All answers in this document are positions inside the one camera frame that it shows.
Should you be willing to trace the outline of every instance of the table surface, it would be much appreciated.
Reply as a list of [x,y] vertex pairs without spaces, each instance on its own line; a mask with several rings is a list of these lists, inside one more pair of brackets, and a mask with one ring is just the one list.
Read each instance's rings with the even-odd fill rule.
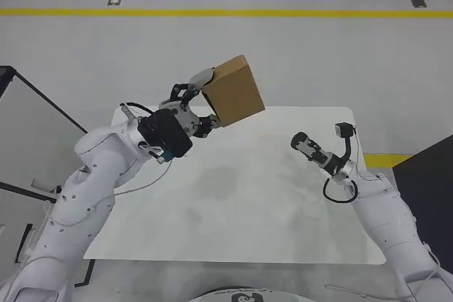
[[[194,107],[199,116],[207,107]],[[116,110],[113,124],[125,118]],[[354,124],[343,107],[267,107],[175,159],[157,183],[118,196],[85,258],[260,263],[380,264],[351,205],[322,197],[325,175],[290,147],[306,132],[327,151],[344,154],[334,124]],[[351,159],[356,159],[356,142]],[[365,169],[359,157],[359,168]],[[155,180],[167,165],[147,162],[116,192]],[[328,193],[345,198],[339,186]]]

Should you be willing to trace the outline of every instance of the cable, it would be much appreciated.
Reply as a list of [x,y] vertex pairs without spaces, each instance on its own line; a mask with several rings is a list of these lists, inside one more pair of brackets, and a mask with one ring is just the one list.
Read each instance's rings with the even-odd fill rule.
[[128,105],[128,106],[133,106],[133,107],[137,107],[137,108],[139,108],[139,109],[142,109],[142,110],[146,111],[147,113],[149,113],[149,114],[151,114],[151,115],[154,113],[151,109],[148,109],[148,108],[146,108],[145,106],[143,106],[143,105],[141,105],[141,104],[138,104],[138,103],[128,102],[128,103],[126,103],[126,105]]
[[[92,206],[92,208],[94,208],[94,211],[96,211],[97,209],[97,206],[103,202],[104,200],[108,199],[109,197],[113,197],[113,196],[120,196],[120,195],[124,195],[124,194],[129,194],[129,193],[132,193],[132,192],[136,192],[136,191],[139,191],[139,190],[142,190],[142,189],[146,189],[148,186],[152,186],[153,184],[157,183],[160,179],[162,179],[166,173],[168,173],[169,169],[171,168],[171,165],[173,164],[173,161],[170,161],[169,162],[169,165],[168,167],[166,168],[166,170],[161,174],[159,175],[158,178],[156,178],[153,182],[151,183],[148,183],[146,186],[141,186],[139,188],[136,188],[136,189],[132,189],[132,190],[128,190],[128,191],[124,191],[124,192],[120,192],[120,193],[116,193],[116,194],[113,194],[113,195],[109,195],[109,196],[106,196],[104,197],[103,199],[101,199],[100,201],[98,201],[95,205]],[[52,215],[51,215],[51,210],[48,211],[46,208],[45,208],[45,205],[44,205],[44,211],[45,211],[45,215],[47,216],[48,219],[50,219],[53,223],[61,226],[61,227],[73,227],[73,226],[76,226],[82,222],[84,222],[86,219],[89,218],[89,216],[91,216],[92,214],[92,211],[88,212],[87,215],[85,215],[84,218],[82,218],[80,221],[76,222],[76,223],[71,223],[71,224],[65,224],[65,223],[61,223],[57,220],[55,220]]]
[[139,188],[136,188],[136,189],[132,189],[132,190],[116,193],[116,194],[114,194],[114,196],[119,196],[119,195],[133,193],[133,192],[136,192],[136,191],[139,191],[139,190],[142,190],[142,189],[146,189],[148,186],[152,186],[153,184],[158,182],[160,179],[162,179],[162,177],[165,176],[166,173],[168,173],[169,168],[171,168],[171,164],[173,164],[173,161],[169,162],[169,165],[166,168],[166,170],[163,172],[163,174],[161,174],[158,178],[156,178],[156,180],[154,180],[152,183],[148,183],[146,186],[140,186]]
[[351,180],[351,184],[354,186],[354,195],[352,198],[348,199],[348,200],[336,200],[336,199],[333,199],[329,196],[327,196],[327,192],[325,191],[327,189],[327,185],[329,183],[331,179],[328,178],[325,180],[325,183],[324,183],[324,187],[322,188],[322,194],[324,195],[324,197],[327,199],[327,200],[330,200],[331,202],[335,202],[335,203],[350,203],[350,202],[353,202],[354,200],[356,200],[358,194],[359,194],[359,189],[357,188],[357,184],[354,180]]
[[438,269],[441,269],[441,263],[439,262],[438,257],[430,249],[428,250],[428,253],[430,253],[431,257],[433,257],[433,259],[435,260],[436,267],[428,275],[428,277],[425,278],[423,280],[423,282],[416,288],[416,291],[414,291],[414,294],[410,294],[409,296],[401,296],[401,297],[378,296],[376,294],[367,294],[367,293],[364,293],[364,292],[361,292],[361,291],[357,291],[355,289],[345,288],[343,286],[332,285],[332,284],[324,285],[324,287],[327,288],[327,289],[332,289],[334,291],[345,291],[345,292],[348,292],[348,293],[351,293],[351,294],[357,294],[357,295],[359,295],[359,296],[361,296],[361,297],[363,297],[365,299],[367,297],[372,297],[374,299],[384,300],[384,301],[407,301],[408,302],[408,299],[411,299],[412,297],[416,297],[420,293],[420,290],[423,287],[424,283],[426,283],[426,281],[431,279],[436,274]]
[[361,148],[359,146],[359,137],[357,136],[357,130],[356,127],[354,127],[354,135],[356,135],[356,142],[357,142],[357,155],[356,155],[356,174],[359,176],[359,178],[365,180],[365,181],[376,181],[376,180],[381,180],[380,178],[373,178],[373,179],[367,179],[364,178],[360,173],[359,173],[359,154],[361,152]]

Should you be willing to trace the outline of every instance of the black cable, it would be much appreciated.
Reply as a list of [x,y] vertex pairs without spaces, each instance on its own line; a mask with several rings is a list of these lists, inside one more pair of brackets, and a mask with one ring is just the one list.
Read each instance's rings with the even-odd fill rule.
[[329,183],[330,180],[331,180],[330,178],[325,180],[324,188],[322,189],[322,194],[324,194],[324,197],[327,200],[330,200],[331,202],[335,202],[335,203],[350,203],[350,202],[353,202],[354,200],[356,200],[356,198],[357,198],[357,196],[359,194],[359,190],[358,190],[357,184],[356,184],[356,182],[354,180],[350,181],[353,184],[353,186],[354,186],[354,196],[351,199],[348,199],[348,200],[336,200],[336,199],[332,199],[331,197],[327,196],[327,193],[325,192],[325,189],[327,188],[327,184]]
[[151,109],[147,109],[145,106],[143,106],[141,104],[138,104],[138,103],[129,102],[129,103],[126,103],[126,105],[132,106],[132,107],[137,107],[139,109],[142,109],[142,110],[146,111],[149,114],[153,114],[154,113]]

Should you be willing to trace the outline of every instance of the black frame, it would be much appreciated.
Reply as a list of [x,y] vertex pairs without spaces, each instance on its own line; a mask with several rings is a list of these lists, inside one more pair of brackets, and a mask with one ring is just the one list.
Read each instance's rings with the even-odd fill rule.
[[[48,97],[46,97],[39,89],[37,89],[32,83],[30,83],[27,79],[25,79],[21,74],[19,74],[18,71],[16,71],[15,68],[12,66],[0,66],[0,69],[4,69],[5,72],[0,76],[0,99],[2,98],[3,93],[7,90],[9,84],[14,80],[15,77],[17,77],[19,80],[24,82],[27,86],[29,86],[34,92],[37,93],[38,96],[40,96],[42,99],[44,99],[47,103],[49,103],[53,108],[55,108],[58,112],[60,112],[63,116],[65,116],[69,121],[71,121],[77,128],[79,128],[82,132],[87,134],[88,132],[78,124],[74,119],[72,119],[67,113],[65,113],[59,106],[57,106],[54,102],[51,101]],[[25,190],[22,188],[19,188],[17,186],[12,186],[7,183],[2,183],[0,181],[0,189],[6,190],[9,192],[13,192],[16,194],[20,194],[22,196],[27,196],[30,198],[42,200],[42,201],[49,201],[52,203],[56,202],[56,199],[51,198],[49,196],[44,196],[29,190]],[[91,281],[91,276],[92,276],[92,270],[94,268],[95,260],[90,260],[89,261],[89,266],[88,270],[85,274],[85,278],[83,282],[76,283],[74,286],[76,288],[86,286],[89,284]]]

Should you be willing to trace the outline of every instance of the yellow floor stripe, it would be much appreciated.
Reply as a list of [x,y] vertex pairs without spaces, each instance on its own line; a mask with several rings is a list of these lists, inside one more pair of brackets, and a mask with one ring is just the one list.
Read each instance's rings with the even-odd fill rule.
[[127,8],[0,8],[0,16],[82,17],[298,17],[372,19],[453,19],[453,11],[311,11],[266,9],[127,9]]
[[392,168],[410,157],[407,154],[364,154],[367,168]]

